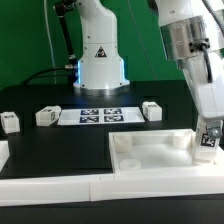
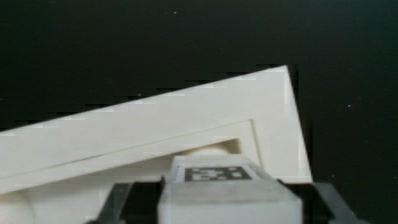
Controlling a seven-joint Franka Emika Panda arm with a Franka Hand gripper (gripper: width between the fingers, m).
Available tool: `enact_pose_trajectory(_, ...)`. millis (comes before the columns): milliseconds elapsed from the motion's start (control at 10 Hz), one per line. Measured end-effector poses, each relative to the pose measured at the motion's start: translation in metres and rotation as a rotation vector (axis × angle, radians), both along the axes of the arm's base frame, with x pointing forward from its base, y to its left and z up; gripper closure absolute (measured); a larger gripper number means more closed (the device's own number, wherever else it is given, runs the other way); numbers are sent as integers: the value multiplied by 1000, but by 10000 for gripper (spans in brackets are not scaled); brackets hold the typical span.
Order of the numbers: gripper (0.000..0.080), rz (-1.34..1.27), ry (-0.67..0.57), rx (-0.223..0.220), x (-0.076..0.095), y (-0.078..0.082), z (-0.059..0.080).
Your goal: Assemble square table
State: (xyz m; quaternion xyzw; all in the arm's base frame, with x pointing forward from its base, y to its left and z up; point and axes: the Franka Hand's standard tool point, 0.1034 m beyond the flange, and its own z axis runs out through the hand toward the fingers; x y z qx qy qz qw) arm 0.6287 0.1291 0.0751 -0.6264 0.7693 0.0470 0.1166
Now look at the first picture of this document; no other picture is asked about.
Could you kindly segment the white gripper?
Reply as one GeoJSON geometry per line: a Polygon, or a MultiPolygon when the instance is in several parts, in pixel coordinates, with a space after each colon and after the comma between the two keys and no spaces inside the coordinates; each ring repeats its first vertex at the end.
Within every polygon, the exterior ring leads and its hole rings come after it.
{"type": "Polygon", "coordinates": [[[224,59],[210,56],[212,79],[208,82],[204,58],[192,57],[184,61],[184,77],[190,89],[199,117],[207,124],[209,139],[217,147],[223,136],[224,120],[224,59]]]}

